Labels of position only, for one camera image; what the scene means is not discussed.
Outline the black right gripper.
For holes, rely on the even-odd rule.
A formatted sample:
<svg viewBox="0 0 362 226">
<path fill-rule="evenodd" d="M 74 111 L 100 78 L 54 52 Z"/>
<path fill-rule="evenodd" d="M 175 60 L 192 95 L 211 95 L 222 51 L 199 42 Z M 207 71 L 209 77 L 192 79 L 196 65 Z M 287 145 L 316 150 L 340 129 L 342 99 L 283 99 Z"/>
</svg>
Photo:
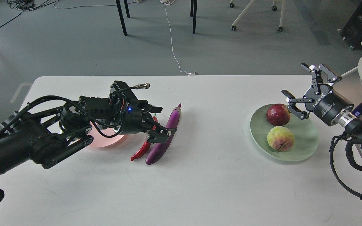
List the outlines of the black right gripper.
<svg viewBox="0 0 362 226">
<path fill-rule="evenodd" d="M 342 76 L 332 72 L 325 65 L 307 65 L 301 63 L 300 66 L 311 73 L 312 85 L 309 91 L 303 96 L 304 98 L 296 98 L 288 90 L 281 92 L 287 97 L 287 109 L 300 120 L 306 120 L 309 117 L 309 112 L 300 110 L 296 104 L 306 103 L 305 107 L 308 111 L 313 112 L 327 126 L 333 126 L 337 123 L 337 115 L 342 110 L 352 110 L 354 105 L 352 102 L 341 96 L 339 93 L 329 92 L 333 85 L 342 80 Z M 329 91 L 322 92 L 321 88 L 326 88 Z"/>
</svg>

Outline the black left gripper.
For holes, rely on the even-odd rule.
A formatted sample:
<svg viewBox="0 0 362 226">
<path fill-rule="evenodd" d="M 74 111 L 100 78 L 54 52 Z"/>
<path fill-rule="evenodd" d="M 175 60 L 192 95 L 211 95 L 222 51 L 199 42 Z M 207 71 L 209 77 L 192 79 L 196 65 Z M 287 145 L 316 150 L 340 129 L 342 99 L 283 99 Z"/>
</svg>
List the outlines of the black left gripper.
<svg viewBox="0 0 362 226">
<path fill-rule="evenodd" d="M 120 135 L 146 133 L 148 143 L 166 143 L 172 137 L 178 126 L 178 120 L 168 120 L 167 126 L 162 126 L 153 117 L 147 117 L 148 113 L 161 113 L 162 107 L 155 107 L 146 100 L 139 100 L 130 104 L 123 100 L 120 109 Z"/>
</svg>

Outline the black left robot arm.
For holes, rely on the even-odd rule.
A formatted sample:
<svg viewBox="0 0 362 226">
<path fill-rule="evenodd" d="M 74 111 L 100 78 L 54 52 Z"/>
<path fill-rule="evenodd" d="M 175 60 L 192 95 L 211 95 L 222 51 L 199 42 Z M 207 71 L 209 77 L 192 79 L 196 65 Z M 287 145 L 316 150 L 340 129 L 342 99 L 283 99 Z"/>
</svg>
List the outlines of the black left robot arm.
<svg viewBox="0 0 362 226">
<path fill-rule="evenodd" d="M 80 96 L 78 101 L 60 96 L 42 96 L 28 103 L 1 123 L 0 175 L 32 160 L 49 169 L 89 146 L 99 135 L 114 138 L 119 135 L 146 133 L 145 146 L 154 143 L 146 164 L 157 162 L 168 149 L 181 118 L 176 107 L 164 127 L 152 114 L 160 113 L 147 100 L 139 100 L 134 89 L 149 89 L 149 83 L 128 86 L 114 81 L 107 98 Z M 0 189 L 0 202 L 4 191 Z"/>
</svg>

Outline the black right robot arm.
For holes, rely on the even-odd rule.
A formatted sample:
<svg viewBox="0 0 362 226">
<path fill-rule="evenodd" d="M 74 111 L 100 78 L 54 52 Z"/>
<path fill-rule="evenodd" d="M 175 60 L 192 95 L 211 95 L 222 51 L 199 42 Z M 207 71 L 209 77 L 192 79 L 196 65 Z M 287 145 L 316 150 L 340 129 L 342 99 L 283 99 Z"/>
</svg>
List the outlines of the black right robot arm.
<svg viewBox="0 0 362 226">
<path fill-rule="evenodd" d="M 362 103 L 356 108 L 333 85 L 342 80 L 342 76 L 333 73 L 325 65 L 307 65 L 301 67 L 311 73 L 311 85 L 302 98 L 293 96 L 289 91 L 281 92 L 287 97 L 287 109 L 300 120 L 306 120 L 313 113 L 327 126 L 339 124 L 344 131 L 334 136 L 330 143 L 330 166 L 336 180 L 349 193 L 362 200 L 362 194 L 344 184 L 338 176 L 333 153 L 339 141 L 346 141 L 346 158 L 354 169 L 362 172 Z"/>
</svg>

